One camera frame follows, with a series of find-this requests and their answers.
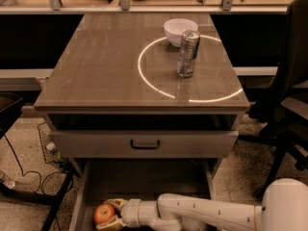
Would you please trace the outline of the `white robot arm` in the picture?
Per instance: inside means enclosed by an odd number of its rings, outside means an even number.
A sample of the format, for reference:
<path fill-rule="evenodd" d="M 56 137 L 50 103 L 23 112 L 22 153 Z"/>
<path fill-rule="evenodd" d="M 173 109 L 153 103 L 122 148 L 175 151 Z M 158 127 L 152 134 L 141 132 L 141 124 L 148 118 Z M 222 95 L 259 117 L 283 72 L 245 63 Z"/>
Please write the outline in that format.
<path fill-rule="evenodd" d="M 104 207 L 98 231 L 184 231 L 190 219 L 224 231 L 308 231 L 308 186 L 291 178 L 272 182 L 260 206 L 164 193 L 155 201 L 109 199 Z"/>

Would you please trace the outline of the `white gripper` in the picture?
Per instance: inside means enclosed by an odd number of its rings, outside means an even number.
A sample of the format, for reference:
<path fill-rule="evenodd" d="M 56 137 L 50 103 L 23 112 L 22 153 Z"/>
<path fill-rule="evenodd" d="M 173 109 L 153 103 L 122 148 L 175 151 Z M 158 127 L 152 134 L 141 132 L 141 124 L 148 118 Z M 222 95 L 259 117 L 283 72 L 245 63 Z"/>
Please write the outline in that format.
<path fill-rule="evenodd" d="M 125 225 L 128 228 L 139 228 L 139 208 L 141 205 L 140 199 L 126 200 L 123 198 L 107 199 L 106 204 L 112 205 L 121 214 L 121 218 L 118 215 L 114 215 L 107 222 L 97 224 L 97 231 L 121 231 Z"/>

